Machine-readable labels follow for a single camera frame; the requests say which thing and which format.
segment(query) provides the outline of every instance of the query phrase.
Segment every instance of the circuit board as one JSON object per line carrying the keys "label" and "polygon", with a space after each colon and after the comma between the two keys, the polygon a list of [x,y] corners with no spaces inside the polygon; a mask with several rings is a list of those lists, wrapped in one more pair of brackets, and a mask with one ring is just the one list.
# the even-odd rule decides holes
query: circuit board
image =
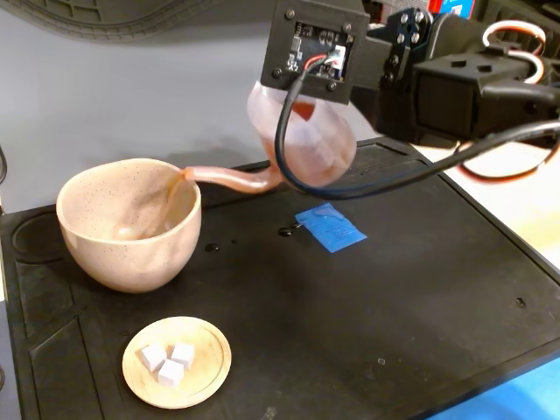
{"label": "circuit board", "polygon": [[353,42],[354,37],[344,32],[329,31],[297,22],[286,69],[302,73],[306,64],[309,65],[314,60],[335,52],[335,61],[312,69],[311,74],[333,81],[343,81],[347,57]]}

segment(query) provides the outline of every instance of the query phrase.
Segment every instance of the round wooden dish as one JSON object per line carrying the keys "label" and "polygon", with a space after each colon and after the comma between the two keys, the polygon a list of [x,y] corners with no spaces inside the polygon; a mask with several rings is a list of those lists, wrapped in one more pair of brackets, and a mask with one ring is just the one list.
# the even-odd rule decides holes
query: round wooden dish
{"label": "round wooden dish", "polygon": [[[150,371],[138,354],[152,343],[160,343],[171,357],[176,342],[193,344],[194,362],[176,388],[158,383],[158,371]],[[138,398],[161,409],[184,409],[202,403],[218,390],[231,367],[231,349],[224,334],[198,318],[161,319],[146,326],[130,341],[122,357],[124,380]]]}

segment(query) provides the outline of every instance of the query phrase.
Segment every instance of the black cable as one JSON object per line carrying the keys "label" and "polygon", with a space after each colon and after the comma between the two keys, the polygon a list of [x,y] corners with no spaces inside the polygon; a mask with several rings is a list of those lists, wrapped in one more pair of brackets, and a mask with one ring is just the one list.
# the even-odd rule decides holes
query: black cable
{"label": "black cable", "polygon": [[2,166],[2,168],[0,168],[0,184],[2,184],[8,174],[8,163],[6,162],[6,156],[4,155],[2,146],[0,146],[0,165]]}
{"label": "black cable", "polygon": [[286,95],[282,111],[280,112],[280,118],[278,120],[278,125],[276,128],[276,138],[274,142],[276,162],[284,178],[297,189],[301,190],[303,193],[307,193],[324,200],[351,200],[385,193],[402,186],[407,186],[409,184],[412,184],[413,182],[426,179],[438,172],[445,171],[455,165],[461,164],[466,160],[476,158],[478,155],[496,147],[502,146],[503,144],[510,142],[523,142],[538,137],[550,136],[552,134],[560,132],[560,120],[533,122],[531,124],[522,125],[514,129],[508,129],[506,131],[502,131],[501,133],[487,136],[481,140],[474,142],[474,144],[468,149],[446,157],[445,159],[442,159],[435,164],[425,166],[417,171],[410,171],[391,178],[381,179],[371,184],[358,185],[342,189],[313,187],[300,181],[288,167],[284,155],[284,141],[286,129],[288,127],[288,121],[290,119],[290,113],[293,109],[296,99],[298,98],[304,86],[305,77],[313,68],[323,64],[326,59],[327,58],[324,58],[313,63],[306,70],[304,70],[291,85],[290,90]]}

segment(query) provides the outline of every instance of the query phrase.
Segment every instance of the blue surface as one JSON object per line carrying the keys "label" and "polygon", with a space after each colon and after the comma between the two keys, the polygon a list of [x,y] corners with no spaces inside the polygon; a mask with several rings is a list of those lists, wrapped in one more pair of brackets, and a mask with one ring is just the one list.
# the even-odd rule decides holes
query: blue surface
{"label": "blue surface", "polygon": [[440,13],[455,13],[468,19],[473,9],[473,0],[444,0],[439,9]]}
{"label": "blue surface", "polygon": [[560,359],[553,360],[430,420],[558,420]]}
{"label": "blue surface", "polygon": [[313,236],[329,250],[340,251],[367,237],[329,203],[296,215]]}

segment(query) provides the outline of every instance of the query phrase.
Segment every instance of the gray wall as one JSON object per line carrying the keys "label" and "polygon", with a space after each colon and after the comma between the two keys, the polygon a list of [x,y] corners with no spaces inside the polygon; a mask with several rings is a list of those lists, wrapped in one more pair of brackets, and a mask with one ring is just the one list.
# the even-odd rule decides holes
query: gray wall
{"label": "gray wall", "polygon": [[[246,100],[274,1],[226,0],[135,44],[66,39],[0,10],[0,144],[12,213],[52,204],[64,183],[124,158],[243,165],[265,155]],[[374,133],[347,111],[358,139]]]}

